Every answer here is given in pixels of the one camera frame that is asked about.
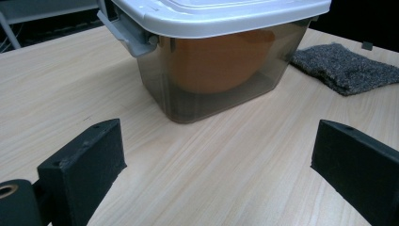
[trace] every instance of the container handle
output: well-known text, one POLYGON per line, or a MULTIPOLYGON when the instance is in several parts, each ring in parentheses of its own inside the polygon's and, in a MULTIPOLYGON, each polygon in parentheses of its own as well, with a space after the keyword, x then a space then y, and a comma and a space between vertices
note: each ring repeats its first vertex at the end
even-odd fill
POLYGON ((99 10, 97 17, 133 57, 144 56, 156 49, 158 36, 148 32, 125 14, 120 14, 116 21, 110 22, 99 10))

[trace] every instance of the light wood tabletop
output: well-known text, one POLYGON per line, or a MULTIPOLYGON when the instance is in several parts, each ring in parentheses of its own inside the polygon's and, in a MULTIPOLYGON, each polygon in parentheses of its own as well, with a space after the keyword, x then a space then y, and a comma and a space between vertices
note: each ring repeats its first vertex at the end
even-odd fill
MULTIPOLYGON (((308 29, 399 67, 399 54, 308 29)), ((90 125, 119 118, 128 167, 88 225, 369 225, 311 169, 321 119, 399 150, 399 85, 343 97, 289 66, 277 87, 191 124, 170 121, 136 60, 104 27, 0 55, 0 181, 36 167, 90 125)))

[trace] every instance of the folded cloth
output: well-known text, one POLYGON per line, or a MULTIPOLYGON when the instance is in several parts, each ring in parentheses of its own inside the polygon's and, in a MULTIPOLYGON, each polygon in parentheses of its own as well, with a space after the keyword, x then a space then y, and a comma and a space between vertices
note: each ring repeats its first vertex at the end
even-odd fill
POLYGON ((399 82, 399 69, 355 54, 338 43, 297 50, 291 64, 342 96, 399 82))

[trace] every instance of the plastic storage container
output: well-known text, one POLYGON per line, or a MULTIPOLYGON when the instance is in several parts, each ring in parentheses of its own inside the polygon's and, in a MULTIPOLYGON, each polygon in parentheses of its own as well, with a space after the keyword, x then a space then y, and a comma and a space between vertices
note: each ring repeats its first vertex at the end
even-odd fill
POLYGON ((98 16, 173 121, 198 121, 272 90, 330 0, 113 0, 98 16))

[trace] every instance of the white lid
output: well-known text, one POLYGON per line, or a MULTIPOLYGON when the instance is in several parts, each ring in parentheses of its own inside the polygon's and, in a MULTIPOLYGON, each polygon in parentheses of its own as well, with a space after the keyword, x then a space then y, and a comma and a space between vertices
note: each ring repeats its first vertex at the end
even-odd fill
POLYGON ((331 0, 113 0, 146 30, 199 39, 286 24, 329 11, 331 0))

